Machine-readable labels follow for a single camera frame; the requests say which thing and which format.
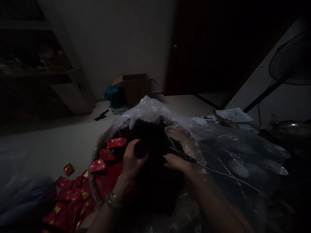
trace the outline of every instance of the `hand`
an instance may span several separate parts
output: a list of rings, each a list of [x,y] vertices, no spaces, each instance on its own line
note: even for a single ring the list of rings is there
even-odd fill
[[[143,164],[147,161],[149,153],[147,153],[143,158],[138,159],[134,154],[134,147],[139,142],[139,139],[131,141],[125,150],[123,155],[123,171],[118,177],[117,183],[113,188],[113,194],[116,195],[118,199],[123,199],[123,197],[128,193],[132,182]]]
[[[123,172],[122,176],[127,180],[134,180],[143,164],[147,161],[149,153],[147,153],[141,159],[138,159],[134,154],[135,145],[139,142],[139,139],[131,141],[125,150],[123,156]]]
[[[192,166],[190,162],[185,161],[174,154],[163,155],[163,157],[167,161],[167,163],[165,163],[163,166],[169,169],[178,170],[183,172],[184,174],[192,171]]]

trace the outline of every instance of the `bangle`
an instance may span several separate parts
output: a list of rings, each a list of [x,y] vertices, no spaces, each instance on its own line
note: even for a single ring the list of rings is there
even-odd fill
[[[120,201],[113,201],[110,199],[110,193],[106,195],[106,203],[111,209],[121,209],[122,203]]]
[[[117,198],[117,196],[115,194],[113,194],[113,192],[110,193],[116,200],[121,201],[121,198]]]

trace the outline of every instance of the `shelf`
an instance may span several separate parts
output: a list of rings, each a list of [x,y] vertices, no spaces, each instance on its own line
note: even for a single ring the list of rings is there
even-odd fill
[[[52,30],[48,21],[0,20],[0,29]]]
[[[48,76],[48,75],[60,75],[67,74],[68,71],[32,71],[32,72],[20,72],[12,74],[0,73],[0,78],[9,78],[9,77],[29,77],[29,76]]]

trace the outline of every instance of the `wall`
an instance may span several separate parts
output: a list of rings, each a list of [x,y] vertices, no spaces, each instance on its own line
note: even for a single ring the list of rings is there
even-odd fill
[[[147,73],[164,90],[177,0],[38,2],[64,28],[97,98],[122,74]]]
[[[269,76],[269,63],[277,48],[298,35],[305,29],[302,18],[299,18],[279,40],[257,69],[252,73],[238,93],[226,106],[228,108],[240,107],[244,109],[253,102],[272,82]],[[271,113],[280,120],[306,120],[311,118],[311,86],[293,86],[282,84],[260,104],[261,128],[268,126]],[[248,114],[254,119],[252,124],[259,126],[257,106]]]

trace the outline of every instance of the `clear plastic bag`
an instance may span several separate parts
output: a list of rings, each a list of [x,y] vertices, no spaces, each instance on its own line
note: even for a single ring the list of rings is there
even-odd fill
[[[150,99],[148,96],[141,99],[137,106],[120,116],[103,132],[93,151],[91,162],[99,157],[99,150],[117,130],[127,125],[131,128],[138,118],[144,121],[157,122],[160,117],[164,118],[170,125],[166,128],[168,136],[170,133],[176,134],[180,131],[177,140],[182,142],[184,151],[205,164],[206,167],[243,180],[268,197],[278,187],[280,182],[278,172],[285,159],[290,156],[286,150],[245,130],[236,130],[214,123],[199,125],[191,118],[172,112],[165,104]],[[232,178],[207,171],[203,167],[196,168],[200,173],[209,174],[213,178],[214,183],[217,184],[216,188],[238,212],[242,213],[255,232],[265,231],[266,199],[264,196]],[[91,177],[90,183],[93,197],[97,205],[101,206],[102,200],[95,187],[95,179]],[[186,196],[189,196],[187,192],[183,192],[180,199],[182,200]],[[192,224],[193,231],[199,232],[201,224],[204,225],[205,220],[200,217],[197,203],[187,197],[181,206],[186,210],[183,213],[193,215],[191,219],[182,220],[180,215],[177,217],[163,216],[166,220],[162,222],[165,224],[169,222],[170,227],[146,223],[144,229],[148,229],[146,231],[152,229],[152,232],[181,231],[188,229],[189,225]],[[194,226],[193,223],[198,218],[201,220]]]
[[[0,146],[0,226],[40,221],[54,204],[51,178],[22,176],[26,150],[23,144]]]

